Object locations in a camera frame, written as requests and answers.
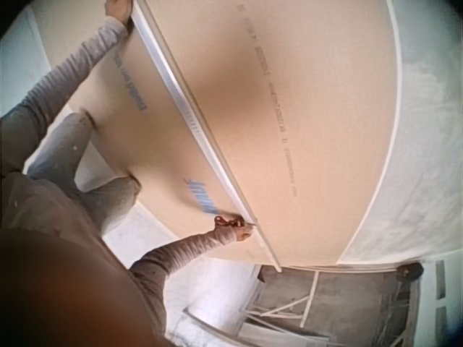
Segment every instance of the person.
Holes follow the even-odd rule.
[[[95,126],[86,113],[63,120],[22,173],[69,97],[128,35],[131,0],[108,0],[105,8],[98,32],[0,119],[0,339],[13,346],[171,346],[166,279],[252,233],[241,218],[219,218],[212,231],[154,249],[127,270],[101,235],[142,187],[123,177],[79,191],[75,173]]]

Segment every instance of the gray long sleeve shirt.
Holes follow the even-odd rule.
[[[22,174],[25,161],[38,148],[73,92],[104,55],[126,36],[125,26],[107,17],[92,38],[49,72],[19,105],[0,119],[1,228],[51,234],[98,255],[135,284],[153,331],[164,334],[166,278],[201,254],[236,241],[235,232],[231,229],[211,231],[154,249],[127,271],[105,245],[79,202],[49,181],[33,180]]]

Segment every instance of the hand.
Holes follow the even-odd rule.
[[[229,221],[218,216],[214,221],[216,223],[216,231],[232,229],[237,235],[237,241],[239,242],[250,238],[252,235],[252,225],[247,224],[241,216]]]
[[[106,16],[111,16],[127,25],[132,15],[132,0],[106,0]]]

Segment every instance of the metal track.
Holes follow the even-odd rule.
[[[135,0],[132,20],[137,28],[153,63],[173,98],[183,119],[190,128],[196,142],[203,151],[212,169],[216,173],[222,186],[230,196],[239,213],[247,223],[255,224],[259,236],[259,243],[266,251],[272,265],[281,272],[281,266],[268,240],[258,225],[258,222],[238,188],[223,155],[215,144],[211,132],[204,122],[204,118],[184,81],[169,47],[163,39],[161,31],[151,14],[145,0]]]

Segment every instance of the gray sweater sleeve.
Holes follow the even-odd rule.
[[[92,38],[53,68],[19,105],[0,119],[2,178],[23,170],[25,161],[37,149],[72,94],[105,54],[126,36],[125,26],[107,17]]]
[[[232,227],[190,236],[148,252],[130,268],[130,271],[149,271],[149,267],[155,265],[167,275],[171,275],[200,255],[236,240],[237,235]]]
[[[166,332],[163,291],[168,276],[200,255],[236,240],[237,235],[232,228],[222,228],[159,247],[134,263],[130,272],[145,297],[153,329],[157,333]]]

